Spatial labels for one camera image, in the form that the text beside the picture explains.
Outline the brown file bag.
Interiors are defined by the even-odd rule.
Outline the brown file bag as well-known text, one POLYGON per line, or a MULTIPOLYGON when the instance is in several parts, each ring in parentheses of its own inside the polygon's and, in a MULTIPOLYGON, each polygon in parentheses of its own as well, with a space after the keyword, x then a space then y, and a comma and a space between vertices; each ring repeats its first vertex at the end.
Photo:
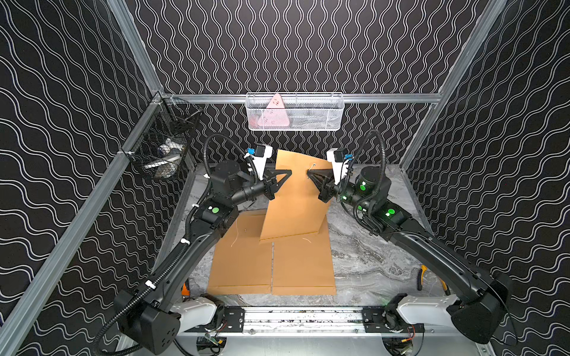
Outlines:
POLYGON ((318 233, 275 243, 273 295, 335 295, 328 221, 318 233))
POLYGON ((272 246, 261 243, 267 211, 242 212, 215 246, 207 292, 211 295, 269 294, 272 246))
POLYGON ((307 172, 331 169, 332 164, 305 154, 279 150, 275 167, 290 170, 292 175, 270 200, 260 242, 272 243, 318 234, 330 205, 319 200, 319 190, 307 172))

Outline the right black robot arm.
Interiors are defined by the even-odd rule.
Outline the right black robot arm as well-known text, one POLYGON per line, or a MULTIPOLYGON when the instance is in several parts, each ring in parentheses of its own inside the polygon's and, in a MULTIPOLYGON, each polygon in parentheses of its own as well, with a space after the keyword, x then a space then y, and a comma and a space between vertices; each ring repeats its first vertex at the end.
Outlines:
POLYGON ((389 199, 387 147, 377 130, 370 131, 365 142, 372 139, 379 145, 380 164, 364 167, 355 181, 350 178, 355 161, 364 152, 362 146, 353 154, 347 148, 330 149, 327 159, 331 168, 309 169, 308 179, 319 190, 319 200, 327 203, 336 198, 360 227, 408 252, 439 277, 450 292, 442 299, 396 295, 383 308, 384 327, 401 332, 417 324, 450 326, 477 344, 488 343, 510 314, 512 280, 506 274, 490 274, 470 263, 389 199))

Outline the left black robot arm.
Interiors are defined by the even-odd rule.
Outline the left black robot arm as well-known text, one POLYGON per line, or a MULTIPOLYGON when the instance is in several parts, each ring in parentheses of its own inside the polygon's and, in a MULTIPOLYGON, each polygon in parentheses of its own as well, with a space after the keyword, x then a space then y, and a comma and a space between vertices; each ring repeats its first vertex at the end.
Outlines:
POLYGON ((209 144, 221 139, 238 148, 234 140, 222 133, 208 136, 203 145, 203 163, 208 185, 189 212, 185 234, 156 270, 133 292, 121 291, 114 299, 115 315, 98 332, 92 345, 92 355, 106 355, 101 347, 107 332, 117 326, 135 345, 117 351, 130 355, 147 349, 154 355, 175 345, 182 355, 188 351, 178 341, 178 335, 196 326, 207 332, 224 327, 224 304, 208 297, 174 303, 173 297, 182 289, 206 252, 215 246, 231 228, 239 215, 238 206, 264 195, 274 199, 283 184, 292 176, 289 169, 266 169, 272 147, 238 149, 245 165, 223 161, 214 168, 209 165, 209 144))

